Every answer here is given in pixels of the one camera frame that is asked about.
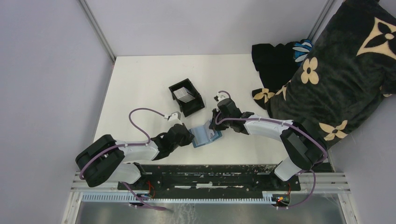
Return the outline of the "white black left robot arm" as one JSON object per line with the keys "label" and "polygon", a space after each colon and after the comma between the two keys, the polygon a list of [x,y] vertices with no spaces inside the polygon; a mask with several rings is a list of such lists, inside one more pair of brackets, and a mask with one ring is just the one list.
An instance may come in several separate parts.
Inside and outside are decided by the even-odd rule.
{"label": "white black left robot arm", "polygon": [[80,179],[91,188],[106,181],[126,182],[134,189],[143,189],[147,177],[135,161],[156,161],[166,158],[176,148],[191,144],[195,136],[184,124],[175,124],[145,142],[116,141],[105,134],[81,152],[75,162],[80,169]]}

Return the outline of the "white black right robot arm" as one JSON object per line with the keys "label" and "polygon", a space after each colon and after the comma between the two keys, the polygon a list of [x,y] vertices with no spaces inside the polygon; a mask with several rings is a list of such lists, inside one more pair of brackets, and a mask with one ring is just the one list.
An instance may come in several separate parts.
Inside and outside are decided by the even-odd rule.
{"label": "white black right robot arm", "polygon": [[284,189],[289,180],[327,159],[327,144],[307,119],[281,120],[261,117],[253,112],[241,112],[231,98],[216,96],[209,128],[236,133],[260,135],[283,143],[288,154],[272,171],[270,185],[275,190]]}

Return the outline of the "blue leather card holder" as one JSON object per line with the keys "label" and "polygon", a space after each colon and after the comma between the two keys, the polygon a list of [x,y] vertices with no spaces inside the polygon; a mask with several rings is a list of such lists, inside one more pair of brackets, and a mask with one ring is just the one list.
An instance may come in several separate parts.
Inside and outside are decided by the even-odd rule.
{"label": "blue leather card holder", "polygon": [[189,132],[194,135],[194,139],[192,141],[194,148],[208,145],[222,137],[221,131],[214,131],[209,128],[210,123],[211,120],[208,120],[201,126],[189,129]]}

